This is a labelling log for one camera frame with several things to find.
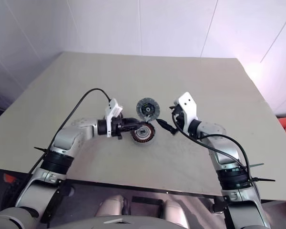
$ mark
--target black cable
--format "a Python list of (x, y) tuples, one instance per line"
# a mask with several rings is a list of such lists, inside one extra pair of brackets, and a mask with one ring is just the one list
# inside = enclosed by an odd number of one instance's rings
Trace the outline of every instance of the black cable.
[(245, 162), (246, 162), (248, 180), (252, 179), (251, 171), (250, 171), (250, 165), (249, 165), (249, 160), (248, 160), (247, 154), (246, 154), (244, 148), (235, 139), (233, 139), (233, 138), (231, 138), (231, 137), (229, 137), (227, 135), (211, 134), (211, 135), (204, 135), (202, 137), (198, 137), (197, 140), (201, 140), (201, 139), (208, 138), (208, 137), (223, 137), (223, 138), (229, 139), (230, 141), (235, 143), (235, 145), (238, 146), (238, 148), (240, 149), (240, 151), (242, 152), (242, 154), (244, 156), (244, 159), (245, 159)]
[(34, 164), (34, 166), (29, 170), (27, 176), (25, 177), (25, 179), (23, 180), (23, 182), (19, 185), (19, 188), (16, 190), (15, 192), (15, 195), (13, 197), (10, 198), (10, 201), (7, 205), (7, 208), (10, 207), (11, 204), (14, 205), (14, 202), (16, 202), (16, 198), (18, 198), (18, 196), (20, 195), (20, 192), (24, 189), (24, 187), (26, 186), (26, 184), (28, 183), (30, 177), (31, 177), (31, 174), (32, 172), (34, 171), (34, 169), (37, 167), (37, 165), (41, 162), (41, 160), (43, 160), (45, 158), (45, 156), (47, 155), (47, 153), (49, 152), (54, 140), (55, 140), (55, 137), (56, 135), (58, 134), (58, 132), (64, 127), (64, 125), (67, 123), (67, 121), (71, 118), (71, 116), (73, 115), (73, 113), (76, 111), (76, 109), (79, 107), (79, 105), (82, 103), (82, 101), (84, 100), (84, 98), (90, 93), (90, 92), (93, 92), (93, 91), (101, 91), (103, 92), (103, 94), (107, 97), (108, 99), (108, 102), (111, 101), (110, 97), (108, 96), (108, 94), (103, 90), (103, 89), (100, 89), (100, 88), (92, 88), (90, 89), (89, 91), (87, 91), (82, 97), (81, 99), (79, 100), (79, 102), (76, 104), (76, 106), (73, 108), (73, 110), (70, 112), (70, 114), (67, 116), (67, 118), (63, 121), (63, 123), (61, 124), (61, 126), (58, 128), (58, 130), (56, 131), (54, 137), (52, 138), (49, 146), (48, 146), (48, 149), (42, 154), (42, 156), (37, 160), (37, 162)]
[(183, 130), (182, 130), (182, 129), (180, 128), (180, 126), (177, 124), (177, 122), (176, 122), (176, 120), (175, 120), (175, 118), (174, 118), (174, 114), (172, 114), (172, 119), (173, 119), (173, 123), (174, 123), (174, 125), (177, 127), (178, 131), (180, 131), (180, 133), (183, 134), (184, 136), (186, 136), (188, 139), (192, 140), (193, 142), (197, 143), (197, 144), (200, 145), (200, 146), (203, 146), (203, 147), (205, 147), (205, 148), (207, 148), (207, 149), (213, 150), (214, 152), (217, 152), (217, 153), (219, 153), (219, 154), (222, 154), (222, 155), (224, 155), (224, 156), (226, 156), (226, 157), (232, 159), (232, 160), (235, 161), (242, 169), (245, 170), (246, 167), (245, 167), (239, 160), (237, 160), (235, 157), (233, 157), (233, 156), (231, 156), (231, 155), (229, 155), (229, 154), (227, 154), (227, 153), (225, 153), (225, 152), (223, 152), (223, 151), (221, 151), (221, 150), (215, 149), (215, 148), (213, 148), (213, 147), (211, 147), (211, 146), (208, 146), (208, 145), (206, 145), (206, 144), (204, 144), (204, 143), (201, 143), (201, 142), (197, 141), (195, 138), (192, 138), (192, 137), (190, 137), (189, 135), (187, 135), (185, 132), (183, 132)]

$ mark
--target motor part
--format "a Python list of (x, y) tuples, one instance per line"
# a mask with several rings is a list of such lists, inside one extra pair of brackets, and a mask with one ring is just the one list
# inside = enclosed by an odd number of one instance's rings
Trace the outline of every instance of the motor part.
[(136, 144), (146, 146), (154, 141), (156, 131), (153, 125), (144, 123), (140, 128), (132, 130), (130, 133)]
[(137, 114), (145, 122), (151, 122), (159, 117), (160, 107), (154, 99), (144, 98), (137, 104)]

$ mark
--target beige table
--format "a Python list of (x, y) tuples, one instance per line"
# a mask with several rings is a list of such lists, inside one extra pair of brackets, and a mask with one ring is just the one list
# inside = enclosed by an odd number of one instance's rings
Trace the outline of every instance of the beige table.
[[(136, 117), (136, 104), (155, 99), (160, 118), (171, 121), (169, 106), (189, 91), (198, 117), (223, 125), (247, 151), (263, 199), (286, 200), (286, 134), (237, 59), (145, 57), (63, 53), (0, 117), (0, 169), (28, 172), (80, 97), (100, 87)], [(93, 92), (71, 120), (102, 118), (107, 100)], [(153, 122), (157, 139), (135, 145), (104, 136), (87, 142), (68, 178), (109, 184), (221, 195), (207, 151), (181, 134), (173, 137)]]

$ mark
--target gray floor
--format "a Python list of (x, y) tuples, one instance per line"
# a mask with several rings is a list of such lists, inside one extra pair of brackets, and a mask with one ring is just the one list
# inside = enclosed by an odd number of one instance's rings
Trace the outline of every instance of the gray floor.
[[(78, 184), (74, 187), (74, 195), (64, 199), (51, 222), (51, 227), (93, 217), (102, 201), (109, 196), (120, 194), (129, 200), (132, 199), (132, 196), (156, 198), (164, 201), (167, 199), (176, 200), (183, 207), (191, 229), (226, 228), (224, 216), (212, 214), (208, 210), (212, 204), (209, 199)], [(132, 215), (153, 217), (157, 215), (158, 206), (156, 205), (132, 203), (131, 206)], [(272, 229), (286, 229), (286, 203), (265, 204), (264, 209)]]

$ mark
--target white tiled wall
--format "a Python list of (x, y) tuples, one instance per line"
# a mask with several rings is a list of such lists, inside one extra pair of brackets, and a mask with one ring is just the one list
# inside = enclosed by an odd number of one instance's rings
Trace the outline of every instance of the white tiled wall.
[(62, 51), (236, 57), (286, 113), (286, 0), (0, 0), (0, 96)]

